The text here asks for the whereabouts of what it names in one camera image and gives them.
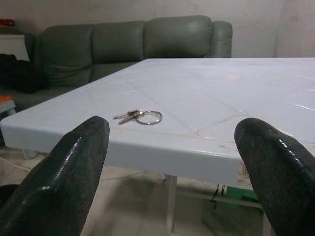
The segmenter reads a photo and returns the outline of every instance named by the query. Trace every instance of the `key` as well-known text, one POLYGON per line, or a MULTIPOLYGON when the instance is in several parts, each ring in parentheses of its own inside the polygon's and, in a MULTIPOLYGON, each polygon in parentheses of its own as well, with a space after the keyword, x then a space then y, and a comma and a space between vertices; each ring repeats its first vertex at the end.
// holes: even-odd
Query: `key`
POLYGON ((119 121, 118 124, 126 123, 126 122, 128 122, 129 120, 136 118, 138 115, 140 115, 140 111, 137 111, 137 112, 133 113, 131 116, 129 116, 129 117, 123 119, 122 121, 119 121))
POLYGON ((117 118, 121 118, 121 117, 132 116, 132 115, 135 114, 136 112, 139 112, 139 110, 128 111, 128 112, 125 113, 125 114, 113 116, 113 118, 114 118, 114 119, 117 119, 117 118))

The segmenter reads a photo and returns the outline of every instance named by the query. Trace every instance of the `table leg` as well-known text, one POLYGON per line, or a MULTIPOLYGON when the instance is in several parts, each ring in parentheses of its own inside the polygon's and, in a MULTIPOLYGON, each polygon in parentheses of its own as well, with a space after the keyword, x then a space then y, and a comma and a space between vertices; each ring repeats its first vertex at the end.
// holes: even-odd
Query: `table leg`
POLYGON ((272 228, 266 214, 264 213, 262 222, 262 236, 276 236, 274 229, 272 228))
POLYGON ((16 113, 14 108, 7 110, 6 112, 7 112, 8 116, 14 115, 16 113))
POLYGON ((32 150, 22 149, 22 153, 26 159, 33 159, 37 156, 37 152, 32 150))
POLYGON ((166 176, 166 179, 169 180, 166 232, 167 232, 167 235, 170 236, 173 233, 173 225, 174 225, 174 209, 175 209, 177 176, 166 176))

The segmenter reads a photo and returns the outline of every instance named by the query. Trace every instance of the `gray leather sofa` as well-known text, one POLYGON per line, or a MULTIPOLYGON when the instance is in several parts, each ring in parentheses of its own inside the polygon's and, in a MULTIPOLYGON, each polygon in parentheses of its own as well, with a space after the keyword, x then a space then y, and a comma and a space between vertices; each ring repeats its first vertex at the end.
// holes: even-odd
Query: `gray leather sofa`
POLYGON ((33 94, 0 88, 20 111, 149 58, 229 58, 232 26, 206 16, 97 25, 54 26, 28 39, 30 58, 50 88, 33 94))

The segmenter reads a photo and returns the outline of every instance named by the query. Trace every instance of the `tiled floor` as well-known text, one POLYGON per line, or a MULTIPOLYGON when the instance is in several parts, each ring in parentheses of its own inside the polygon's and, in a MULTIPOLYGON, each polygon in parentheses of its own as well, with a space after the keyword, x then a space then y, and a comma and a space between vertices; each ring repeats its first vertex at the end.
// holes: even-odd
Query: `tiled floor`
MULTIPOLYGON (((44 155, 25 160, 20 150, 2 147, 0 157, 31 169, 44 155)), ((0 160, 0 185, 20 183, 27 173, 0 160)), ((211 192, 216 185, 179 178, 179 187, 211 192)), ((164 236, 166 206, 163 175, 106 166, 81 235, 164 236)), ((214 209, 210 201, 176 198, 175 233, 181 236, 259 236, 261 221, 258 209, 231 209, 219 203, 214 209)))

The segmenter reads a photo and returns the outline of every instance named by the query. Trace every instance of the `white wall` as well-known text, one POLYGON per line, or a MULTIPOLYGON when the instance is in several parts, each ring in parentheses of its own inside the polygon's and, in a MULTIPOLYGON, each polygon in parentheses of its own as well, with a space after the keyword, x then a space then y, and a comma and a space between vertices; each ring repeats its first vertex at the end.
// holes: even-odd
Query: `white wall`
POLYGON ((276 56, 315 57, 315 0, 284 0, 276 56))
POLYGON ((272 57, 283 0, 0 0, 0 18, 41 32, 61 24, 207 15, 233 25, 233 57, 272 57))

